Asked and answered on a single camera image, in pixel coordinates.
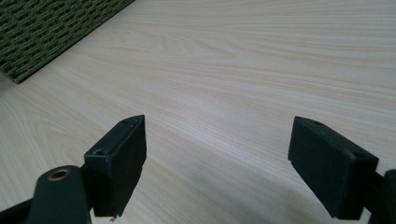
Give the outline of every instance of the light wood grain surface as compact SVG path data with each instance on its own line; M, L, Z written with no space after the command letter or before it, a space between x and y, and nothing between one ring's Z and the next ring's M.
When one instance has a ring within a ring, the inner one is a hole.
M148 159L114 223L367 223L331 219L287 153L302 116L396 168L396 1L132 3L21 85L0 77L0 209L140 114Z

